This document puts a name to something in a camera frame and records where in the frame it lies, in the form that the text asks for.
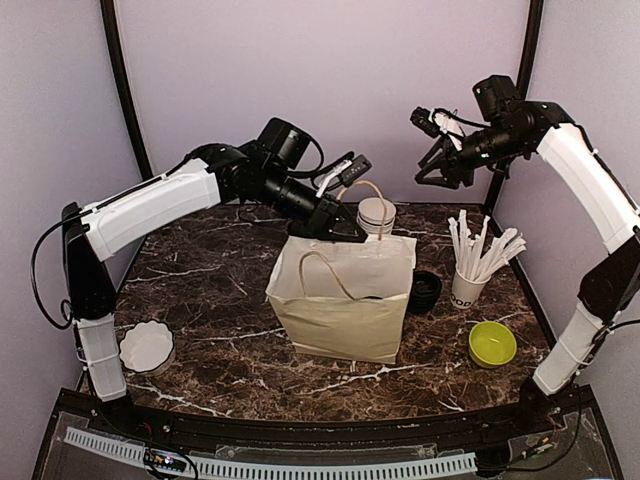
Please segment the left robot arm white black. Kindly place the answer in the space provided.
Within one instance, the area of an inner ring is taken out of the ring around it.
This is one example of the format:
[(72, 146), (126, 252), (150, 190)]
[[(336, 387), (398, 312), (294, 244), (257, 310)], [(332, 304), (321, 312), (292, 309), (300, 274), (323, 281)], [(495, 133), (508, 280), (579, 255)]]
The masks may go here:
[(287, 156), (256, 140), (239, 147), (214, 143), (196, 148), (173, 169), (118, 195), (80, 207), (67, 205), (62, 231), (68, 297), (63, 323), (76, 331), (101, 417), (120, 436), (141, 427), (140, 412), (123, 397), (127, 386), (115, 335), (116, 289), (107, 259), (123, 247), (191, 213), (231, 201), (266, 205), (290, 219), (292, 235), (321, 241), (362, 243), (366, 232), (346, 206), (318, 193), (285, 169)]

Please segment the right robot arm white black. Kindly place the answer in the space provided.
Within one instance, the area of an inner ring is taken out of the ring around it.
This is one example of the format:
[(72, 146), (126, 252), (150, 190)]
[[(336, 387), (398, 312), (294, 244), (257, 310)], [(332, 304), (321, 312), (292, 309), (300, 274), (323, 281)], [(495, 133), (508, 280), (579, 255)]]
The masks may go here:
[(549, 416), (548, 403), (538, 395), (558, 393), (588, 366), (639, 291), (639, 208), (604, 166), (585, 130), (559, 105), (507, 100), (483, 108), (482, 114), (484, 124), (464, 136), (449, 126), (454, 116), (445, 109), (412, 112), (412, 124), (436, 141), (419, 162), (416, 182), (469, 186), (480, 167), (537, 154), (581, 203), (608, 253), (583, 277), (571, 320), (522, 387), (531, 396), (511, 410), (511, 426), (530, 434)]

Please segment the cream paper bag with handles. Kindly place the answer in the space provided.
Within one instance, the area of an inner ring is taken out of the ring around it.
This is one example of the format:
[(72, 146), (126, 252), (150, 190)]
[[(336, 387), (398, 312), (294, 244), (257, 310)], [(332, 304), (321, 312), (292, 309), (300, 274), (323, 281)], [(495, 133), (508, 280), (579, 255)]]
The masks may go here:
[[(393, 364), (409, 301), (416, 239), (369, 235), (364, 243), (290, 236), (266, 295), (299, 353)], [(361, 300), (376, 295), (384, 300)]]

